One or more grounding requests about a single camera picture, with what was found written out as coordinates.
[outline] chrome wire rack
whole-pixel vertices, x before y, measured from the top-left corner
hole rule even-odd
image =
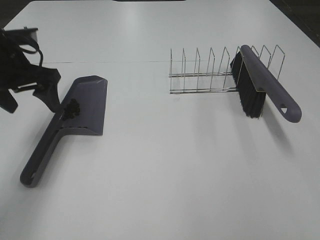
[[[272,54],[265,45],[262,46],[260,52],[255,46],[252,46],[251,49],[269,70],[272,63],[276,62],[277,66],[272,67],[271,72],[273,74],[276,72],[274,75],[279,80],[286,57],[281,47],[276,45]],[[240,47],[238,46],[234,56],[239,51]],[[275,56],[279,56],[278,52],[281,55],[275,61]],[[183,48],[182,60],[174,61],[173,51],[170,49],[170,94],[237,92],[238,89],[233,80],[230,67],[232,59],[227,47],[224,47],[218,70],[216,70],[216,55],[212,47],[209,50],[208,60],[205,61],[201,60],[198,48],[196,48],[194,60],[187,60],[185,49]]]

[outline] hand brush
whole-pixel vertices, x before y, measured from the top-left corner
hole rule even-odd
[[[299,105],[248,45],[240,48],[230,66],[243,111],[248,117],[261,116],[267,94],[286,120],[300,121],[302,111]]]

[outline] black bristles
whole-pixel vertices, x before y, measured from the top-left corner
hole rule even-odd
[[[256,91],[240,52],[237,53],[230,66],[243,111],[248,117],[259,118],[265,104],[266,93]]]

